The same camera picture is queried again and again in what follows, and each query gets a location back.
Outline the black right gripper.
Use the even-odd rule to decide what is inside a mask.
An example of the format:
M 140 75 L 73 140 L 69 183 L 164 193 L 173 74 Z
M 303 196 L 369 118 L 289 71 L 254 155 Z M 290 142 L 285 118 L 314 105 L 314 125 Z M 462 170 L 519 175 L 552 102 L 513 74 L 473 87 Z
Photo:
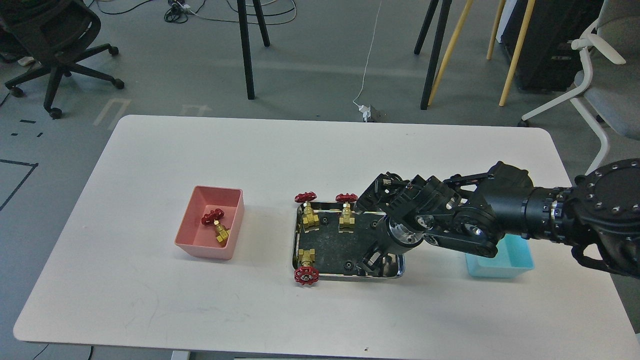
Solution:
M 377 221 L 373 243 L 356 265 L 361 277 L 399 277 L 398 255 L 428 243 L 463 251 L 463 237 L 452 230 L 462 195 L 435 176 L 403 180 L 394 173 L 379 174 L 359 196 L 355 211 L 384 212 Z

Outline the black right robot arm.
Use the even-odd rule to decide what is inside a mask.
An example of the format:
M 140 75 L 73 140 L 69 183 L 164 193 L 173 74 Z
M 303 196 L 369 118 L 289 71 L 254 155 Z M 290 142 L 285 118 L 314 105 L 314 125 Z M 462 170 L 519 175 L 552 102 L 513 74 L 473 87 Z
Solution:
M 583 267 L 638 278 L 639 179 L 637 158 L 578 176 L 573 187 L 537 187 L 528 171 L 502 161 L 444 181 L 382 173 L 353 207 L 356 214 L 384 212 L 363 263 L 372 271 L 385 255 L 422 242 L 493 258 L 513 234 L 571 246 Z

